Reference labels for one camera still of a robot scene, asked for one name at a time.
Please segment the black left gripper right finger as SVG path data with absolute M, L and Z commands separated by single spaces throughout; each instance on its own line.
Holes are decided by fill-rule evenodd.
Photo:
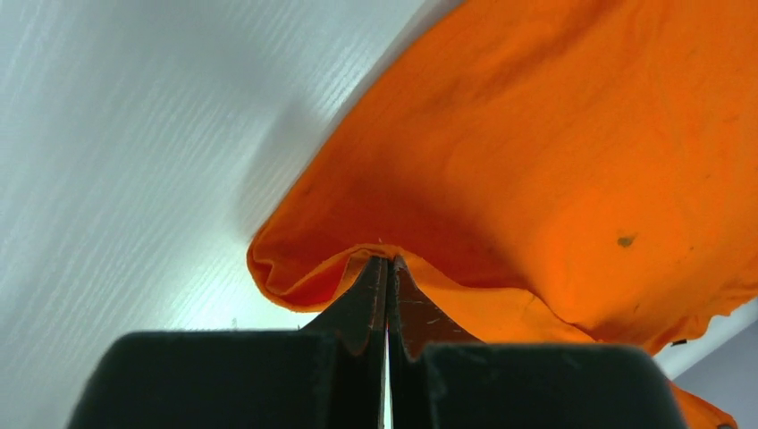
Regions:
M 396 258 L 387 281 L 397 428 L 682 428 L 667 379 L 628 346 L 486 344 L 452 321 Z

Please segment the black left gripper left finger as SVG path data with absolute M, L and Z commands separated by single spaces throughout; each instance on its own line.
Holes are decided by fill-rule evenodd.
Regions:
M 371 257 L 287 331 L 132 332 L 115 341 L 72 428 L 380 428 L 388 263 Z

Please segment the orange t-shirt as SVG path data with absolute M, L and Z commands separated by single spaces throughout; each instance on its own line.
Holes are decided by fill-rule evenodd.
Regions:
M 655 354 L 757 296 L 757 4 L 467 1 L 344 117 L 258 230 L 275 304 L 372 256 L 487 342 Z

